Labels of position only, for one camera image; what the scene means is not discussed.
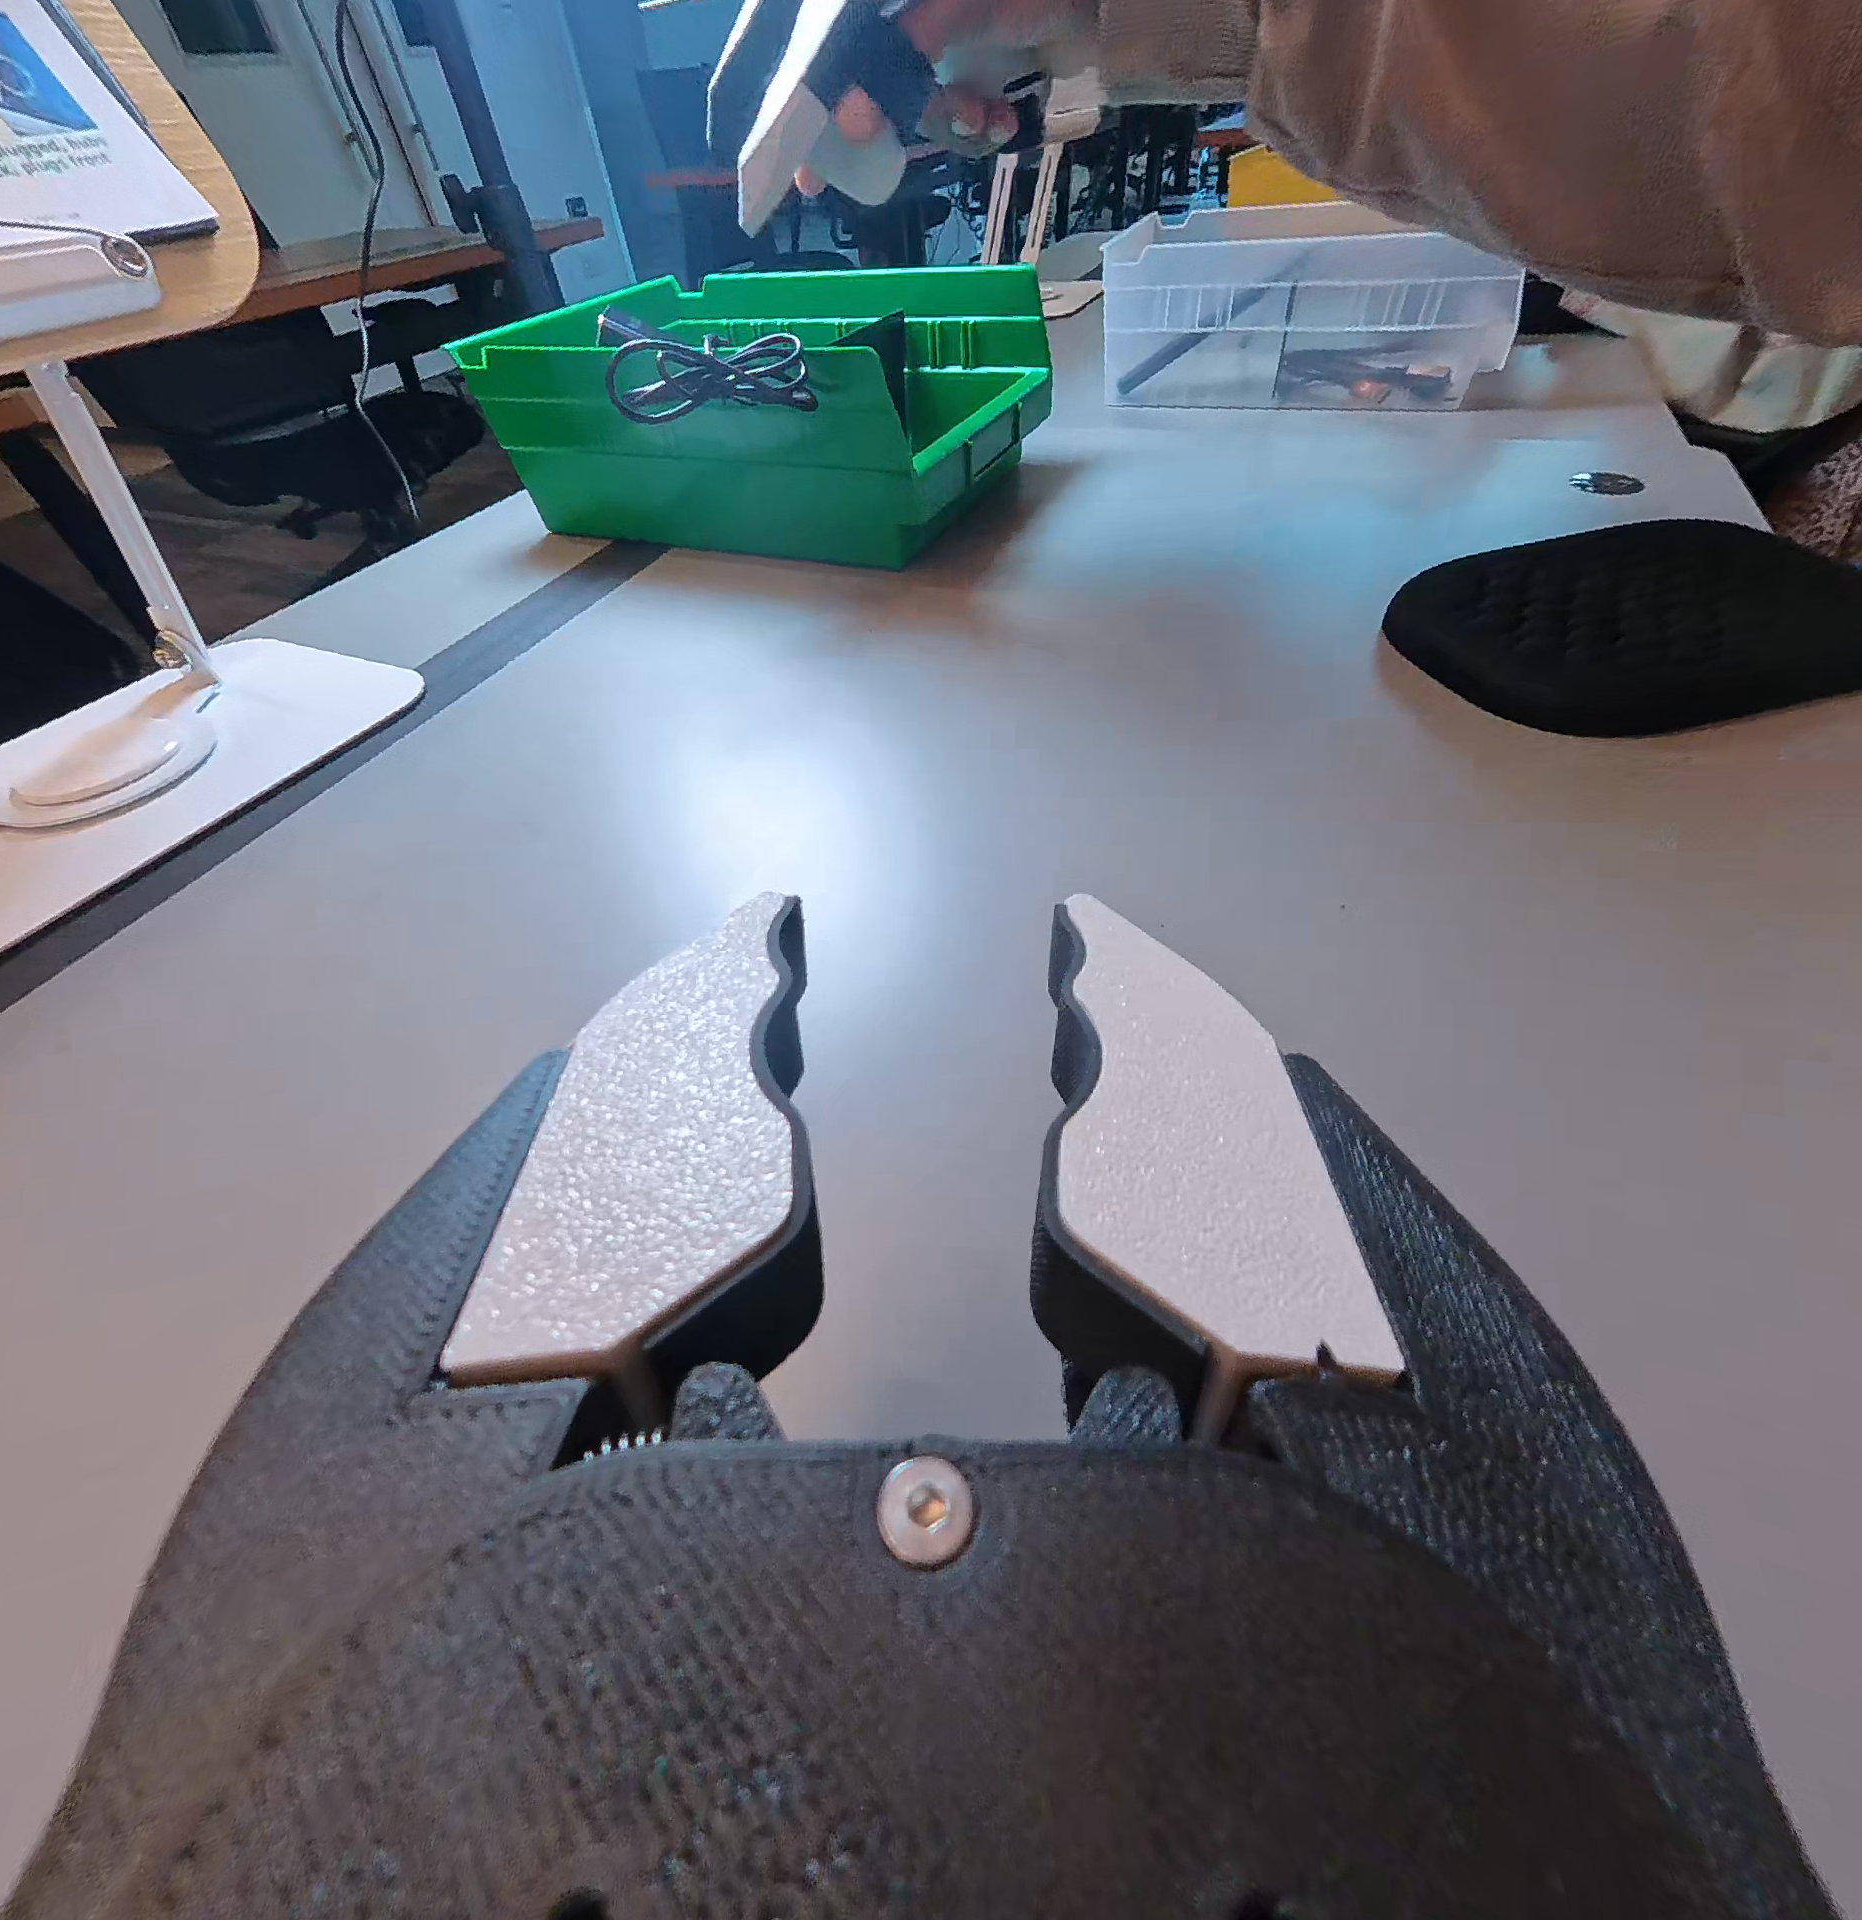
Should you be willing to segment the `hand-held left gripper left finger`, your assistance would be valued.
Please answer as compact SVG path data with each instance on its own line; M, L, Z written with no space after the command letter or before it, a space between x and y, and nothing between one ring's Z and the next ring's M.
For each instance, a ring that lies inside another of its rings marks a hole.
M716 1354L738 1288L815 1221L803 990L803 904L758 894L580 1029L439 1351L448 1384Z

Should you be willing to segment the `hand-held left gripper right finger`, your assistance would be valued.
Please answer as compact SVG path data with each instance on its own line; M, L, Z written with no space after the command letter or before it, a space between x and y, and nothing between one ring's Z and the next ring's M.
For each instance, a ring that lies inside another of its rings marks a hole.
M1172 1388L1322 1365L1396 1384L1397 1333L1272 1033L1086 894L1057 904L1050 994L1032 1314L1057 1354Z

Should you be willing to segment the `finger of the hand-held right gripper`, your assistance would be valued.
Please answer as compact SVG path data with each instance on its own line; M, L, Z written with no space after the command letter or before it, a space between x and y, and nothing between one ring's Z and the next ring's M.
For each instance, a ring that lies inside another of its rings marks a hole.
M793 34L792 2L740 2L705 91L712 154L740 154Z
M787 50L743 153L731 154L737 225L750 236L763 232L796 186L796 174L806 167L800 165L800 6L804 2L792 5L793 34Z

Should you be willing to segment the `clear plastic bin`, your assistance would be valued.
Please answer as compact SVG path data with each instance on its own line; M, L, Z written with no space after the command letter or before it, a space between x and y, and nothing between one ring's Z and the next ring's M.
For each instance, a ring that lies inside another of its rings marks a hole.
M1121 410L1272 404L1281 349L1412 336L1501 371L1524 270L1338 202L1150 214L1101 249L1103 386Z

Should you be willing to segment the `green plastic bin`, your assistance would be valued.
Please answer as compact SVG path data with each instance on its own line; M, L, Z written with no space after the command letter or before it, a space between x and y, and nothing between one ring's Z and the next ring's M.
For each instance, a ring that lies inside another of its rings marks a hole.
M448 354L552 534L887 570L1053 399L1021 264L660 276Z

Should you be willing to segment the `black elbow rest pad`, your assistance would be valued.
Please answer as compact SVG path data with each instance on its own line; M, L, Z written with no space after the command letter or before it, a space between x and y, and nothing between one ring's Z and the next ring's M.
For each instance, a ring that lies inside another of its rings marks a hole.
M1720 520L1526 541L1403 581L1382 640L1537 733L1691 733L1862 692L1862 569Z

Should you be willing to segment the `person's right forearm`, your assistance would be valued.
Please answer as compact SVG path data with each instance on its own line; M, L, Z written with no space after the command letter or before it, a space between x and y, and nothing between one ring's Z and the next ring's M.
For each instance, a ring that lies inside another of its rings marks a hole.
M1093 46L1563 287L1862 348L1862 2L1125 2Z

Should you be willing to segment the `person's right hand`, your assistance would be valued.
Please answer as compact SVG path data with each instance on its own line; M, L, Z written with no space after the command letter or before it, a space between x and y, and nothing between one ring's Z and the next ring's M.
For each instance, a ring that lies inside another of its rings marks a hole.
M1099 66L1094 2L915 2L898 25L942 76L920 114L921 138L965 158L1012 141L1017 108L1004 81L1073 80Z

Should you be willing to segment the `black pole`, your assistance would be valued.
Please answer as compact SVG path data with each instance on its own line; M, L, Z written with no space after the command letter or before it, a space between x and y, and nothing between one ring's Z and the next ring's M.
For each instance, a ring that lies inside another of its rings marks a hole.
M459 6L456 2L419 2L417 6L426 19L447 93L477 170L470 204L480 232L508 268L513 294L522 310L525 313L549 311L562 300L559 280L538 243L532 216L511 174Z

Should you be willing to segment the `black office chair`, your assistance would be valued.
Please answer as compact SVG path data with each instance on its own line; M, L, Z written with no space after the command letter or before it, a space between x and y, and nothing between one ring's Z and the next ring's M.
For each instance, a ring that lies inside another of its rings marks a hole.
M153 371L176 471L231 506L292 500L417 528L415 480L371 422L363 364L318 310L207 327L161 344Z

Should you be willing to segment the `white document stand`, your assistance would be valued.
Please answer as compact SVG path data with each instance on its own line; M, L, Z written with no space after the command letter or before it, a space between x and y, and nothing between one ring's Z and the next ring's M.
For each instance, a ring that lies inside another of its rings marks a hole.
M80 361L163 344L237 317L259 246L240 187L113 5L62 5L215 206L197 238L86 232L0 246L0 410L42 420L102 520L104 551L153 625L155 661L0 744L0 958L157 866L245 807L384 730L421 696L415 670L271 638L209 643L90 403Z

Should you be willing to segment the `printed instruction sheet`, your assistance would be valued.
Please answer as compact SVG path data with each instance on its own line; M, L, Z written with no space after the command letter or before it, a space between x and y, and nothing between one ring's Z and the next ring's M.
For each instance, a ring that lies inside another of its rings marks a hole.
M217 228L62 5L0 2L0 246L37 229L165 243Z

